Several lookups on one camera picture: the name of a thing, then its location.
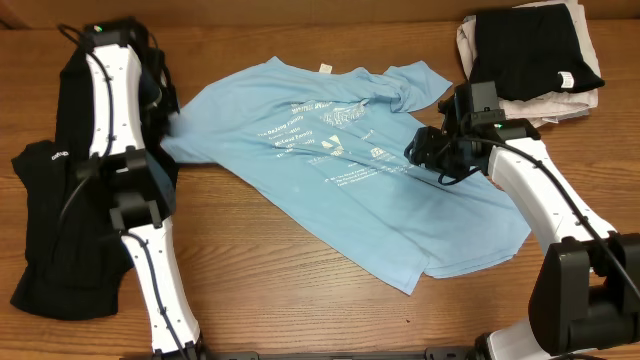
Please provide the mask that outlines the light blue t-shirt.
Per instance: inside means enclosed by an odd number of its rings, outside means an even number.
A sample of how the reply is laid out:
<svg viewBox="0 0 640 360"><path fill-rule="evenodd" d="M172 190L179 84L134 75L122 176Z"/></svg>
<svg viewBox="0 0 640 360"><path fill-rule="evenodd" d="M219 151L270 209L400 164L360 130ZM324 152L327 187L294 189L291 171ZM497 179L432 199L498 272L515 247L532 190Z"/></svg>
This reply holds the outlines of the light blue t-shirt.
<svg viewBox="0 0 640 360"><path fill-rule="evenodd" d="M272 58L205 87L162 148L217 164L383 282L411 293L511 259L530 229L483 175L450 186L404 155L415 112L449 82L424 62L381 74L300 69Z"/></svg>

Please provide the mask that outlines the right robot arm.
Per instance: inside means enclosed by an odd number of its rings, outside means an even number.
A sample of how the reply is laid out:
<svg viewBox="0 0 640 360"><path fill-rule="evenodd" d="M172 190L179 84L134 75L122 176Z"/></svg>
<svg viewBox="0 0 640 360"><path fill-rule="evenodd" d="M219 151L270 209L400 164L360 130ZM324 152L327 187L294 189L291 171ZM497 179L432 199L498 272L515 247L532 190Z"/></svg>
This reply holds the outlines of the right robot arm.
<svg viewBox="0 0 640 360"><path fill-rule="evenodd" d="M428 359L589 359L639 340L639 236L598 216L552 162L526 119L509 120L494 82L465 83L438 105L439 128L419 129L410 163L453 185L481 172L505 191L545 252L527 318L436 347Z"/></svg>

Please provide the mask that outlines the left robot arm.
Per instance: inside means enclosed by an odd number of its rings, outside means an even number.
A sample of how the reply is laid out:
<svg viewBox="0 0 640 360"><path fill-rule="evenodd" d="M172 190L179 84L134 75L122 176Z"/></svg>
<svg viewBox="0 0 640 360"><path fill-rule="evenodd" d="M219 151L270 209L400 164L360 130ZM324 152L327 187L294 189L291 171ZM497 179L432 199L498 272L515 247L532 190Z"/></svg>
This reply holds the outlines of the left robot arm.
<svg viewBox="0 0 640 360"><path fill-rule="evenodd" d="M180 110L165 54L133 17L57 29L84 54L92 81L92 137L73 192L87 192L108 212L128 251L148 312L151 358L205 359L173 245L176 183L159 149Z"/></svg>

